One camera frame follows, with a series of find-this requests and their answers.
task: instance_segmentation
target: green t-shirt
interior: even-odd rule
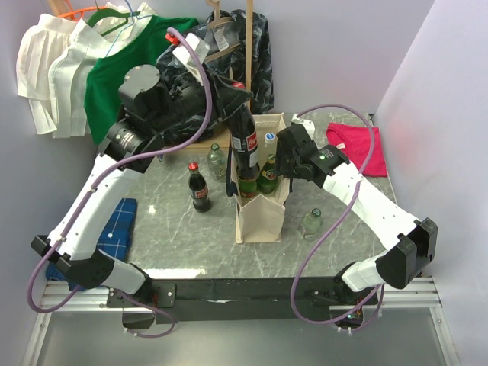
[[[101,143],[117,119],[120,107],[119,87],[124,76],[138,65],[155,65],[170,43],[165,39],[169,27],[180,32],[198,24],[195,18],[164,19],[153,16],[141,34],[120,52],[98,59],[86,82],[85,111],[93,142]]]

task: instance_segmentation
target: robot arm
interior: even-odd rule
[[[113,287],[140,302],[153,302],[153,280],[144,271],[96,248],[98,237],[118,202],[144,174],[152,159],[131,162],[109,174],[93,192],[69,235],[61,238],[61,232],[103,171],[124,158],[160,150],[164,146],[162,132],[205,110],[204,90],[198,83],[198,75],[185,62],[182,61],[194,77],[181,78],[183,83],[171,93],[153,66],[138,66],[127,73],[119,90],[123,107],[118,122],[100,145],[82,192],[57,228],[48,236],[34,238],[31,246],[42,256],[51,249],[50,243],[62,239],[62,245],[49,261],[69,281],[86,288]],[[233,81],[210,70],[206,73],[213,97],[213,120],[225,120],[252,97],[249,91],[233,87]],[[351,201],[356,183],[364,179],[347,156],[334,146],[318,150],[305,127],[299,124],[278,133],[276,167],[277,175],[313,181],[345,204]],[[352,210],[376,233],[385,251],[346,266],[338,274],[344,290],[358,292],[385,282],[404,288],[432,260],[437,226],[430,219],[418,221],[365,180]]]
[[[225,120],[252,97],[250,91],[234,87],[233,81],[210,70],[206,73],[212,91],[212,120]],[[63,243],[49,261],[56,264],[66,279],[85,288],[100,285],[117,288],[141,302],[152,303],[152,279],[135,265],[101,252],[96,245],[120,199],[153,159],[137,160],[113,171],[96,191],[92,190],[92,183],[108,167],[124,158],[160,150],[164,146],[161,133],[204,112],[206,98],[204,89],[191,76],[181,78],[179,87],[170,93],[160,80],[159,70],[149,65],[137,66],[127,73],[119,96],[123,106],[118,122],[100,145],[94,168],[82,191],[58,227],[48,236],[34,238],[31,246],[44,256],[51,248],[50,243],[62,239]],[[67,237],[61,238],[61,232],[87,191],[92,191],[91,199]]]
[[[380,239],[384,252],[354,262],[338,277],[354,292],[387,283],[404,288],[434,257],[437,226],[429,218],[420,222],[399,208],[359,174],[348,157],[332,145],[321,150],[305,127],[292,124],[278,133],[277,175],[313,181],[346,205],[361,182],[352,207]]]

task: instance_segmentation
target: white shirt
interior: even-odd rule
[[[22,37],[17,58],[17,87],[21,97],[29,98],[29,106],[38,134],[56,130],[51,117],[47,72],[68,46],[74,21],[42,14],[39,24]]]
[[[156,14],[146,3],[142,3],[138,11],[140,17]],[[136,20],[132,27],[124,30],[113,45],[111,54],[122,50],[137,38],[149,21],[150,18]],[[116,30],[102,37],[83,20],[76,25],[69,37],[68,48],[53,62],[48,72],[53,121],[57,125],[53,137],[85,134],[85,93],[88,74],[97,60],[105,57],[119,32],[120,30]]]

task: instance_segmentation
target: white wall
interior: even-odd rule
[[[376,114],[400,204],[438,224],[429,271],[465,365],[488,357],[487,14],[437,1]]]
[[[211,11],[205,0],[146,2],[163,17],[203,20]],[[86,0],[71,3],[74,8],[87,5]],[[130,3],[136,8],[141,1]],[[296,112],[340,102],[375,112],[432,3],[255,0],[255,11],[266,15],[270,24],[275,110]],[[221,8],[246,8],[246,0],[222,0]]]
[[[22,35],[45,10],[40,2],[3,2],[0,14],[0,364],[20,364],[36,314],[27,280],[40,257],[30,248],[64,216],[88,177],[90,138],[36,136],[27,101],[16,95],[15,60]],[[36,286],[39,300],[45,280]]]

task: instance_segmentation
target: white bottle cap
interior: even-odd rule
[[[268,132],[265,135],[265,143],[273,143],[276,140],[276,136],[274,133]]]

